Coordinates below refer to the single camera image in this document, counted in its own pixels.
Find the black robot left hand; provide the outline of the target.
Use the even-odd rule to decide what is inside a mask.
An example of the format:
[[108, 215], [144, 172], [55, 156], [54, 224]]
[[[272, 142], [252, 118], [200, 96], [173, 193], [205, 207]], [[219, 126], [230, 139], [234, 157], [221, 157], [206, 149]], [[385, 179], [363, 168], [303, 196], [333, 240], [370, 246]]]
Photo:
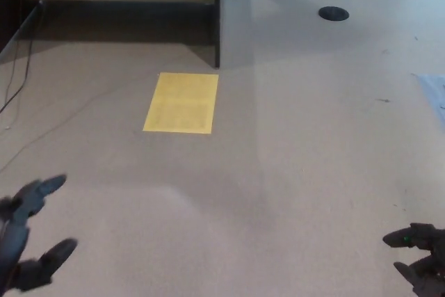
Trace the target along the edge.
[[22, 261], [30, 233], [28, 219], [40, 212], [45, 198], [57, 191], [67, 175], [34, 180], [13, 197], [1, 199], [1, 295], [16, 289], [27, 292], [52, 283], [54, 273], [67, 261], [78, 245], [67, 238], [38, 259]]

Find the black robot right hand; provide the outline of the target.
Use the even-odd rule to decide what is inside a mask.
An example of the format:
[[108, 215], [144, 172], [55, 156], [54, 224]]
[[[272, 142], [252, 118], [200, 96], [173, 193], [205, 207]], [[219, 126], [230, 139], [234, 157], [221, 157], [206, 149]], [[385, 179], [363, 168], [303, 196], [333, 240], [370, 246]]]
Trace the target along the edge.
[[407, 265], [395, 262], [396, 270], [412, 285], [419, 297], [444, 295], [444, 230], [432, 224], [411, 223], [386, 234], [383, 242], [391, 248], [418, 248], [430, 254]]

